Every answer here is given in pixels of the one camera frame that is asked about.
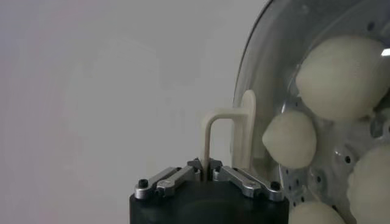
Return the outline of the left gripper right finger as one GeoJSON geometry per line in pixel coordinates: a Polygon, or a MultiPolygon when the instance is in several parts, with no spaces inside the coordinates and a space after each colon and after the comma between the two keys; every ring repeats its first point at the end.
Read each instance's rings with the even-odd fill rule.
{"type": "Polygon", "coordinates": [[[268,181],[256,177],[245,169],[224,166],[219,160],[210,160],[209,173],[213,181],[228,181],[234,184],[246,197],[257,198],[263,195],[274,202],[285,199],[282,186],[278,181],[268,181]]]}

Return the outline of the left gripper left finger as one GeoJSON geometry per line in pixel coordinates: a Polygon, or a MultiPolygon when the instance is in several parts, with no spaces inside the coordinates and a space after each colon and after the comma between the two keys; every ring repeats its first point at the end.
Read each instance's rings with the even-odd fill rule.
{"type": "Polygon", "coordinates": [[[199,158],[188,161],[184,167],[168,167],[149,179],[140,179],[135,185],[133,196],[148,200],[155,194],[170,197],[177,188],[187,181],[200,181],[203,168],[199,158]]]}

